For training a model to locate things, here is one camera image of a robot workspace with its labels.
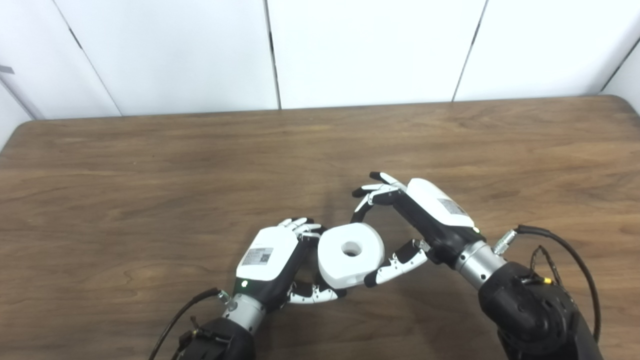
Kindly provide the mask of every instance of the robotic finger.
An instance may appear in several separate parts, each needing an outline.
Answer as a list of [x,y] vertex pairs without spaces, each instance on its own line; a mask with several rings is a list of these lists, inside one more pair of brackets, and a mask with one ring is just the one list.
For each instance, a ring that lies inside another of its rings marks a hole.
[[290,304],[318,304],[337,300],[347,295],[346,289],[334,289],[324,281],[320,274],[316,275],[314,284],[296,281],[291,286]]
[[303,224],[293,229],[293,233],[301,241],[308,242],[311,247],[318,246],[320,237],[325,231],[326,228],[320,224]]
[[364,284],[368,288],[387,282],[406,274],[427,262],[426,252],[429,245],[424,240],[412,239],[396,250],[376,271],[364,277]]
[[393,205],[396,198],[407,190],[403,183],[384,172],[371,172],[369,177],[382,184],[363,185],[351,193],[353,197],[363,197],[353,212],[352,223],[362,222],[374,205]]

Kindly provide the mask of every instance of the label sticker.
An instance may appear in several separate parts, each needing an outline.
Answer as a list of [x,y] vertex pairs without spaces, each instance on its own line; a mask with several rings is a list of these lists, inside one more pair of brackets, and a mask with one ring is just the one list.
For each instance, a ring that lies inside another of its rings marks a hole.
[[249,249],[244,257],[242,265],[266,265],[269,262],[273,247],[259,247]]
[[464,210],[462,210],[462,208],[459,207],[458,204],[456,204],[455,201],[449,200],[449,199],[438,199],[438,201],[440,201],[440,203],[445,207],[445,209],[447,209],[447,211],[451,215],[465,215],[465,216],[468,216],[467,213]]

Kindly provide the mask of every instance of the black fingertip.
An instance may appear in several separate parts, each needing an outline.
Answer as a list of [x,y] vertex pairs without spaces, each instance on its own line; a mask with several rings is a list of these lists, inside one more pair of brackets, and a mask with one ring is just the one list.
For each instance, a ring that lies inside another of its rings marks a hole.
[[376,282],[376,276],[378,276],[378,271],[373,271],[368,273],[365,277],[364,277],[364,285],[368,288],[372,288],[376,285],[378,285],[378,283]]
[[308,282],[296,282],[296,287],[291,293],[302,297],[311,297],[314,294],[314,287]]
[[316,285],[318,285],[318,291],[320,292],[323,292],[324,290],[327,290],[327,289],[332,289],[332,287],[326,283],[324,277],[322,277],[322,274],[320,274],[320,272],[316,272],[316,276],[314,277],[314,282]]
[[338,296],[338,299],[347,296],[347,289],[333,289],[333,292]]
[[320,238],[316,238],[315,236],[303,236],[302,240],[307,241],[309,246],[314,249],[317,249],[320,243]]
[[363,190],[362,188],[357,188],[356,190],[353,190],[351,192],[351,196],[353,197],[363,197],[364,195],[367,195],[367,191]]
[[400,191],[395,190],[388,193],[381,193],[381,194],[374,195],[370,198],[370,200],[375,205],[393,205],[398,195],[400,195]]
[[372,172],[370,172],[370,173],[369,173],[369,177],[370,177],[371,179],[378,180],[378,181],[383,181],[383,182],[384,182],[384,180],[382,180],[382,177],[380,176],[380,172],[379,172],[379,171],[372,171]]
[[351,223],[353,224],[354,222],[362,222],[364,220],[364,214],[363,213],[353,213],[353,216],[351,217]]
[[406,264],[420,251],[420,248],[413,245],[413,240],[409,240],[396,250],[396,257],[400,264]]

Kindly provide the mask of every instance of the cable connector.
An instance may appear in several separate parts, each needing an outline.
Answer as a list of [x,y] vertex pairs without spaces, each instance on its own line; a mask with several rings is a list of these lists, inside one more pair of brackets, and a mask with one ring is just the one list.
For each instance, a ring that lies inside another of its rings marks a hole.
[[156,342],[156,345],[154,346],[154,348],[151,350],[151,354],[149,355],[149,360],[154,360],[156,358],[156,354],[158,353],[158,350],[160,350],[160,346],[162,346],[164,339],[166,338],[167,335],[169,335],[169,332],[171,331],[175,323],[178,322],[178,319],[182,316],[182,314],[186,313],[187,310],[194,304],[197,304],[200,301],[203,301],[204,299],[207,299],[209,297],[217,297],[218,294],[220,294],[220,290],[218,290],[217,288],[211,288],[209,290],[199,293],[198,295],[194,296],[188,303],[186,303],[182,307],[182,309],[180,309],[178,313],[171,319],[171,321],[169,322],[169,325],[167,325],[164,328],[164,331],[162,332],[162,334],[160,334],[160,338]]
[[427,244],[427,242],[424,240],[418,241],[416,239],[413,239],[413,246],[417,247],[418,249],[421,249],[422,251],[424,251],[425,254],[429,250],[431,250],[431,247],[429,246],[429,244]]
[[220,293],[218,294],[218,299],[224,304],[227,305],[229,303],[229,300],[231,300],[231,297],[229,296],[229,294],[224,291],[224,290],[220,290]]
[[513,242],[517,234],[518,233],[516,233],[516,231],[513,229],[507,231],[507,233],[500,240],[498,240],[498,242],[495,243],[495,245],[493,246],[492,248],[493,253],[499,256],[504,254],[504,252],[507,251],[507,249],[509,248],[509,245],[511,245],[511,243]]

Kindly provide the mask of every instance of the center hole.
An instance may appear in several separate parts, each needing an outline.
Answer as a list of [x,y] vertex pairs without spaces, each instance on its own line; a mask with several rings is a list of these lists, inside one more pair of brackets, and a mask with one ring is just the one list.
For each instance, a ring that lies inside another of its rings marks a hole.
[[358,256],[362,252],[362,248],[358,244],[349,241],[342,244],[342,252],[347,256]]

